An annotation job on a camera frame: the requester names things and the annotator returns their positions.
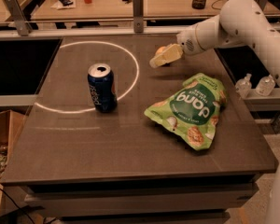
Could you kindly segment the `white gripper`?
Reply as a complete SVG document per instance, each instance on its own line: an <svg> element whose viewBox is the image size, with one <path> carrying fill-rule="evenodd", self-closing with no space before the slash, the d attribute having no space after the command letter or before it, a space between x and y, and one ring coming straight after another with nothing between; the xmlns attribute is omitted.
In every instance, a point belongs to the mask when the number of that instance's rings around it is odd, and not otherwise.
<svg viewBox="0 0 280 224"><path fill-rule="evenodd" d="M204 52L196 36L196 25L191 25L178 33L176 39L177 44L165 46L165 50L158 55L155 53L154 57L149 61L151 67L157 68L174 62L182 57L183 51L187 55Z"/></svg>

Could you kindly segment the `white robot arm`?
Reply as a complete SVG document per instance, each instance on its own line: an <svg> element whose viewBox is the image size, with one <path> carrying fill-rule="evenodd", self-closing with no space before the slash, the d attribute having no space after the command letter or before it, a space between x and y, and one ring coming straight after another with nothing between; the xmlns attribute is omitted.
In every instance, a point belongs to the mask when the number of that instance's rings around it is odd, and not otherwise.
<svg viewBox="0 0 280 224"><path fill-rule="evenodd" d="M197 22L176 35L150 60L153 68L214 48L250 47L280 87L280 33L254 0L229 0L218 15Z"/></svg>

